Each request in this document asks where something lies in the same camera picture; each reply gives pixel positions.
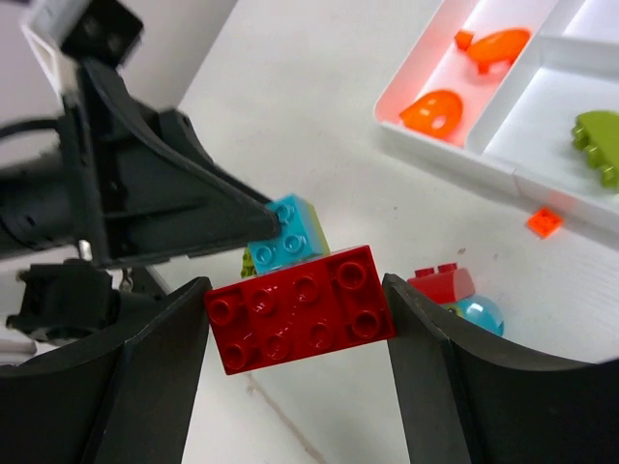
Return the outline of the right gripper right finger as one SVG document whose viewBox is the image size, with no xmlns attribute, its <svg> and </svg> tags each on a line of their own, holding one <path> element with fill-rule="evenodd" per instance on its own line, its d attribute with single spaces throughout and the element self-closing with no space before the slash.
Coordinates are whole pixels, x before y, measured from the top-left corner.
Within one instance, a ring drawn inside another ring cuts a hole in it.
<svg viewBox="0 0 619 464">
<path fill-rule="evenodd" d="M 618 362 L 552 356 L 448 312 L 394 274 L 388 343 L 413 463 L 614 463 Z"/>
</svg>

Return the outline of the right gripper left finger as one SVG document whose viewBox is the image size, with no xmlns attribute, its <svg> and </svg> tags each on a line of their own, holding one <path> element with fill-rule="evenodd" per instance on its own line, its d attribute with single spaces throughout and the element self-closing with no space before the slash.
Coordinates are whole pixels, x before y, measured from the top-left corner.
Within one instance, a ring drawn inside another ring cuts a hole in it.
<svg viewBox="0 0 619 464">
<path fill-rule="evenodd" d="M 2 366 L 2 462 L 181 462 L 210 288 L 198 277 L 100 333 Z"/>
</svg>

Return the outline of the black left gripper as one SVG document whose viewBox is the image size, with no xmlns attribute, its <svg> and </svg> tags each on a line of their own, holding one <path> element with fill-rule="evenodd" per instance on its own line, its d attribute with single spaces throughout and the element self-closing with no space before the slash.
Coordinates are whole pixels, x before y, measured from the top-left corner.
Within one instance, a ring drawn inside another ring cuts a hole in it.
<svg viewBox="0 0 619 464">
<path fill-rule="evenodd" d="M 9 328 L 69 343 L 127 310 L 110 271 L 203 256 L 280 232 L 269 198 L 217 166 L 190 118 L 129 95 L 110 66 L 77 68 L 77 88 L 54 118 L 20 122 L 7 134 L 51 130 L 58 144 L 1 172 L 1 253 L 74 246 L 62 265 L 34 265 Z"/>
</svg>

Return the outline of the cyan small lego brick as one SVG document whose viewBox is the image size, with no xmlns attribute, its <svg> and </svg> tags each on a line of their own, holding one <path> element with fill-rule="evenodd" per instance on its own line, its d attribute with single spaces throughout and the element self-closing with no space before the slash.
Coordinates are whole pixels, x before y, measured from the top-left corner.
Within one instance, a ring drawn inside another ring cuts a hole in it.
<svg viewBox="0 0 619 464">
<path fill-rule="evenodd" d="M 259 275 L 295 265 L 330 252 L 314 207 L 304 198 L 289 194 L 267 205 L 280 223 L 280 234 L 270 240 L 249 243 Z"/>
</svg>

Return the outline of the red 2x4 lego brick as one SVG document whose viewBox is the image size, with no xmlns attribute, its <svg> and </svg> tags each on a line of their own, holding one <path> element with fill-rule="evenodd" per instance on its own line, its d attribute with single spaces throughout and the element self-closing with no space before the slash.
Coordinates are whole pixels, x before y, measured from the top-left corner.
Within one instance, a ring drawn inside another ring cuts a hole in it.
<svg viewBox="0 0 619 464">
<path fill-rule="evenodd" d="M 369 246 L 210 290 L 204 305 L 228 375 L 396 335 Z"/>
</svg>

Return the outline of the orange dome lego piece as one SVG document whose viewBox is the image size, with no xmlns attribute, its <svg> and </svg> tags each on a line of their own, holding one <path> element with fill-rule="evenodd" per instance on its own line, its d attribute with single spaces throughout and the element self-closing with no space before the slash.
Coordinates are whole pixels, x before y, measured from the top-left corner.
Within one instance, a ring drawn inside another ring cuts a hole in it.
<svg viewBox="0 0 619 464">
<path fill-rule="evenodd" d="M 457 128 L 462 114 L 461 96 L 451 90 L 439 89 L 417 98 L 398 116 L 410 130 L 445 139 Z"/>
</svg>

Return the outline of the green curved lego brick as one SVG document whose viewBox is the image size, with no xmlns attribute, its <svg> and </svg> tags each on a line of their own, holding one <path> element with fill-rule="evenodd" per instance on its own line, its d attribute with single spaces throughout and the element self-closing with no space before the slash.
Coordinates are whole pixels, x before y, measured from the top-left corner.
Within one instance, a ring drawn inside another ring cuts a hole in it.
<svg viewBox="0 0 619 464">
<path fill-rule="evenodd" d="M 601 185 L 618 190 L 618 113 L 593 110 L 578 114 L 572 127 L 573 146 L 597 170 Z"/>
</svg>

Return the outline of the orange curved lego piece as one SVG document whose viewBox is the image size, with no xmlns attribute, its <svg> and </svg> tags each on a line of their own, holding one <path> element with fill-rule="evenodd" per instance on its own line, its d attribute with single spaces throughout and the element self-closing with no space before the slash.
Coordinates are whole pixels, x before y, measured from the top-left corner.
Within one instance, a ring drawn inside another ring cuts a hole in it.
<svg viewBox="0 0 619 464">
<path fill-rule="evenodd" d="M 489 34 L 466 48 L 466 56 L 478 69 L 479 74 L 488 74 L 499 63 L 512 65 L 531 38 L 526 28 L 508 28 Z"/>
</svg>

